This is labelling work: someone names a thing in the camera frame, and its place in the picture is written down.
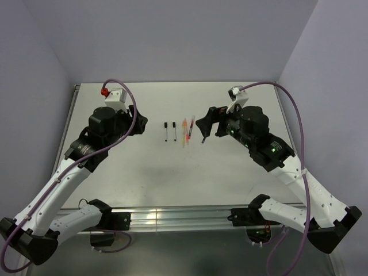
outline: white work surface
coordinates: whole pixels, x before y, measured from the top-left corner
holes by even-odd
[[[227,91],[247,82],[127,83],[139,112],[148,118],[143,135],[129,136],[71,195],[63,208],[76,208],[81,198],[98,198],[112,207],[160,207],[248,204],[258,194],[284,203],[300,202],[283,184],[257,165],[248,150],[229,136],[214,134],[201,144],[194,126],[189,146],[182,147],[182,120],[207,114],[211,106],[227,106]],[[81,85],[67,130],[64,152],[88,125],[97,107],[104,106],[102,84]],[[108,88],[119,87],[110,84]],[[248,90],[247,105],[261,106],[270,118],[270,131],[289,145],[290,137],[272,86]],[[174,141],[172,122],[177,123]],[[165,142],[164,122],[168,122]]]

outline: white bracket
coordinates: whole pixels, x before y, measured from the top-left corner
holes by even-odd
[[[249,99],[248,93],[245,90],[240,91],[241,87],[242,86],[234,86],[233,88],[230,89],[231,92],[229,91],[229,94],[232,93],[230,97],[233,101],[232,103],[229,104],[226,113],[232,112],[236,104],[239,104],[241,107],[243,107],[248,101]]]
[[[127,112],[125,107],[125,100],[127,99],[127,92],[123,88],[115,88],[111,90],[110,94],[105,99],[106,106],[113,108],[116,111],[122,110]]]

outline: red connector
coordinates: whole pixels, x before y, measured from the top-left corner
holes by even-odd
[[[109,94],[110,94],[110,92],[107,88],[101,89],[101,95],[103,95],[107,98]]]

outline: metal frame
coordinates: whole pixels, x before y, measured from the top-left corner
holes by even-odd
[[[75,85],[74,95],[72,98],[71,106],[68,112],[66,125],[60,147],[57,152],[57,157],[53,167],[52,173],[55,173],[56,168],[62,154],[62,148],[65,141],[65,136],[68,131],[70,119],[73,113],[76,99],[78,97],[80,85]],[[283,119],[287,132],[292,143],[292,147],[296,150],[296,146],[292,137],[292,133],[289,128],[288,121],[285,116],[285,112],[279,97],[278,90],[275,87],[278,103],[281,108]],[[290,206],[305,208],[303,204],[289,204]],[[232,208],[244,208],[247,205],[221,205],[221,206],[186,206],[186,207],[162,207],[162,208],[114,208],[112,212],[130,212],[131,213],[131,226],[130,232],[171,232],[171,231],[201,231],[201,230],[221,230],[221,229],[234,229],[232,223],[227,220],[227,217],[231,214]],[[57,214],[56,218],[63,217],[75,209],[62,209]],[[81,232],[80,234],[89,234],[90,232]],[[343,266],[342,259],[340,257],[338,248],[329,255],[333,270],[337,276],[346,276],[346,271]],[[23,256],[20,257],[18,267],[21,267],[27,263],[27,259]],[[16,276],[26,276],[27,270],[17,273]]]

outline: gray wall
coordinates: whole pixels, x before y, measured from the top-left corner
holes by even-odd
[[[0,219],[14,217],[48,180],[71,92],[66,72],[24,3],[1,1]],[[15,268],[18,254],[9,249],[6,260]]]
[[[348,275],[367,275],[368,1],[319,0],[283,71],[306,137],[306,165],[320,182],[363,212],[342,241]],[[294,137],[292,106],[282,99]]]
[[[279,78],[317,0],[24,0],[75,83]]]

